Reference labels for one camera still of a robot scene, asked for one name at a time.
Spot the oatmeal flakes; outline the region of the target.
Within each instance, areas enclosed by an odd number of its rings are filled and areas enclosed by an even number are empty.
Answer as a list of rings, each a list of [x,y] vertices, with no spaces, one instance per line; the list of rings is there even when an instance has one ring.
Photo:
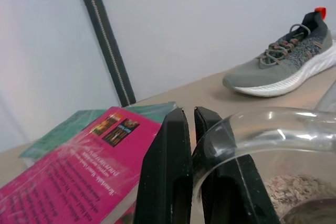
[[[302,202],[336,197],[336,186],[308,175],[278,175],[264,185],[279,217]]]

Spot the grey knit sneaker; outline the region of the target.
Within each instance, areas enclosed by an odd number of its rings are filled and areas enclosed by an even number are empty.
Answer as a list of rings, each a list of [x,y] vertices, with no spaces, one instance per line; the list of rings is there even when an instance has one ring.
[[[336,65],[336,42],[324,19],[325,7],[305,14],[259,56],[223,77],[223,85],[256,97],[278,97]]]

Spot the green paperback book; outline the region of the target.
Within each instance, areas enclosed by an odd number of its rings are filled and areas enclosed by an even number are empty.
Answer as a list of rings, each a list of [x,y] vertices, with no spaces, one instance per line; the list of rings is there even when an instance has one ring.
[[[176,102],[145,105],[128,106],[125,109],[139,114],[152,121],[162,123],[165,116],[176,108]],[[34,165],[39,159],[44,157],[50,151],[67,142],[76,134],[84,130],[98,117],[103,115],[105,110],[80,110],[71,117],[57,125],[42,138],[37,140],[32,146],[23,151],[19,158],[24,161],[27,167]]]

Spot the black zipper strip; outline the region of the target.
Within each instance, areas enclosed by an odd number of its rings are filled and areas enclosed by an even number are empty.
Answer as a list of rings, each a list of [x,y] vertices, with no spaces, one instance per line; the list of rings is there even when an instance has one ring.
[[[135,104],[134,91],[103,0],[83,1],[121,105],[126,107]]]

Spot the pink paperback book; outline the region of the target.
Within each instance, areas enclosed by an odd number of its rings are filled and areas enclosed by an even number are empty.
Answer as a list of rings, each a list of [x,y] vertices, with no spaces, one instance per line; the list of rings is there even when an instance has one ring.
[[[119,107],[0,188],[0,224],[122,224],[161,124]]]

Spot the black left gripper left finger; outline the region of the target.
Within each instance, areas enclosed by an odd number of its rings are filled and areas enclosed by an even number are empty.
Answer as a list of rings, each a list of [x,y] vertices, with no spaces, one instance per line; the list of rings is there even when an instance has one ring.
[[[166,115],[142,163],[134,224],[190,224],[193,168],[183,109]]]

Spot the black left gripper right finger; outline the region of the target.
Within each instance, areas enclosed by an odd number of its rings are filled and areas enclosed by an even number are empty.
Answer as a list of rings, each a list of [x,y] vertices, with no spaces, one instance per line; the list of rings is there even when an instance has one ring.
[[[194,109],[196,148],[192,155],[194,179],[217,160],[215,148],[235,145],[228,120],[216,112]],[[280,224],[253,158],[244,155],[219,165],[201,185],[205,224]]]

